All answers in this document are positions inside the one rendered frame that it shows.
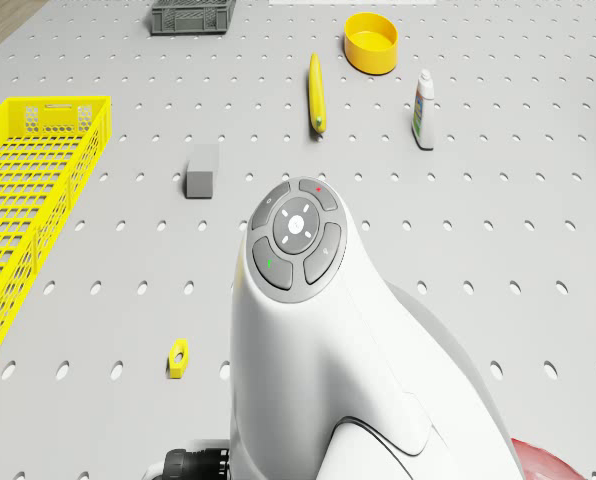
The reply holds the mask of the yellow basket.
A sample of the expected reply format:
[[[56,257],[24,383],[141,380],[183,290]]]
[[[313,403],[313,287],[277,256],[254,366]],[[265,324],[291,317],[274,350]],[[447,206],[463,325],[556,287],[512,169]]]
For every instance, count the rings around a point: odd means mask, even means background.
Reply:
[[[108,96],[0,105],[0,346],[111,133]]]

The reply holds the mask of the yellow bowl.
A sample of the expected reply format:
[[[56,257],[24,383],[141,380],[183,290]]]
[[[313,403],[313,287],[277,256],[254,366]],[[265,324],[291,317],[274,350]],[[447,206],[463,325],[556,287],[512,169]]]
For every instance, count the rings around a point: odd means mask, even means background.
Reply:
[[[382,75],[393,70],[398,60],[399,34],[386,17],[370,12],[351,15],[344,25],[344,51],[358,70]]]

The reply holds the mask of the grey cube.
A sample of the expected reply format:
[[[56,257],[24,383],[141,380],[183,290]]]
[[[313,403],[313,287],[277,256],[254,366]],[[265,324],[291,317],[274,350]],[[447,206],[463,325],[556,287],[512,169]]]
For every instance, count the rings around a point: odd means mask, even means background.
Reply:
[[[196,145],[187,155],[185,196],[188,199],[211,199],[217,180],[220,147],[217,144]]]

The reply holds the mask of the dark grey basket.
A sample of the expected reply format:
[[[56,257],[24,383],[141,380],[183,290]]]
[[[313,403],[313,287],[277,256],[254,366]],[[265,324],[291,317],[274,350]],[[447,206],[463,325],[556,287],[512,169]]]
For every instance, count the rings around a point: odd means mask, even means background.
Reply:
[[[223,34],[231,23],[237,0],[155,0],[151,33]]]

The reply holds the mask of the red plate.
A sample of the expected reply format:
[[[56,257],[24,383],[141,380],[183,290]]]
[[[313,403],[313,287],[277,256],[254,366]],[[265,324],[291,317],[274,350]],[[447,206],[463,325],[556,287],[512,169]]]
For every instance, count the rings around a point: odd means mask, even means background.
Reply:
[[[569,464],[550,452],[512,439],[526,480],[586,480]]]

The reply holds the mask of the small white bottle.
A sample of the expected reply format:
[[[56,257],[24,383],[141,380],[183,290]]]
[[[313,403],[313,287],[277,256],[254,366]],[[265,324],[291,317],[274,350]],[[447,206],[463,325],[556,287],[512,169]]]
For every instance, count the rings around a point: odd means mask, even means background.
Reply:
[[[434,85],[428,69],[422,69],[413,105],[412,132],[422,150],[434,149]]]

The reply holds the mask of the yellow bolt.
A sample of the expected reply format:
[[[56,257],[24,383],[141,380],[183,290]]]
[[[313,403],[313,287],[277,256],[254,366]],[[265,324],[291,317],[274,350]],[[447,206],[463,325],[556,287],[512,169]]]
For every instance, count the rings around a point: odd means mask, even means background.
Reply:
[[[189,364],[189,345],[185,338],[175,340],[169,351],[168,367],[171,379],[181,379]]]

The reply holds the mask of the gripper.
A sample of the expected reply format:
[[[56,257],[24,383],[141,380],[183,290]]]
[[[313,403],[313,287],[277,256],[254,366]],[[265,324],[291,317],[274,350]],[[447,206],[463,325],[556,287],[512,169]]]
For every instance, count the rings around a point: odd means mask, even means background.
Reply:
[[[146,480],[231,480],[227,439],[200,440],[193,446],[170,450],[163,461],[147,468]]]

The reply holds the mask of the banana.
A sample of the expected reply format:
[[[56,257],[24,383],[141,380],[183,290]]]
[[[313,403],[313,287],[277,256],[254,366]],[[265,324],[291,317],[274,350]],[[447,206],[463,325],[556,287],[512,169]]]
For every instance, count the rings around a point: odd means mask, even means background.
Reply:
[[[319,57],[313,53],[310,57],[308,72],[309,116],[312,129],[319,135],[326,130],[326,105]]]

